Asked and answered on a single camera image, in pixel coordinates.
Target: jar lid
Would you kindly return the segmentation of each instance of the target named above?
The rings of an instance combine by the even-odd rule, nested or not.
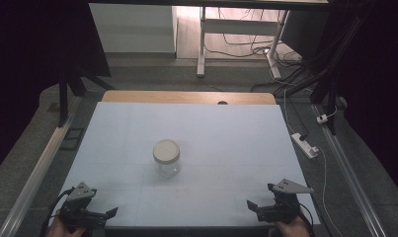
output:
[[[180,147],[170,139],[164,139],[153,147],[153,158],[162,165],[170,165],[180,158]]]

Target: white table surface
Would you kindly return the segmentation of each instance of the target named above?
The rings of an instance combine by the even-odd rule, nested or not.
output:
[[[152,149],[180,146],[181,172],[161,178]],[[81,181],[90,211],[119,207],[109,227],[261,226],[246,199],[272,205],[267,183],[306,185],[279,106],[99,103],[62,190]],[[298,195],[319,219],[310,195]],[[61,207],[65,198],[58,204]]]

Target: power strip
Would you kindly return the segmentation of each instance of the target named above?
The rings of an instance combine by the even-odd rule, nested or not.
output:
[[[299,133],[295,133],[291,136],[291,138],[293,138],[293,141],[300,147],[300,149],[304,152],[307,158],[312,159],[318,156],[318,147],[312,147],[309,145],[309,143],[307,143],[306,140],[300,140],[300,136],[301,135]]]

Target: hand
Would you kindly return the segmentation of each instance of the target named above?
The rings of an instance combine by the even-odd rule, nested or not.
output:
[[[53,219],[53,223],[48,229],[47,236],[48,237],[80,237],[85,232],[84,228],[77,228],[75,232],[72,234],[69,233],[69,230],[66,226],[60,221],[57,215],[60,213],[60,209],[56,211],[56,216]]]
[[[305,222],[297,216],[290,223],[275,222],[276,227],[283,237],[309,237]]]

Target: glass jar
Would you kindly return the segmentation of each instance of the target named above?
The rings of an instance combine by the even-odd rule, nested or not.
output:
[[[170,139],[164,139],[153,147],[153,158],[155,159],[158,173],[164,178],[177,175],[180,170],[180,147]]]

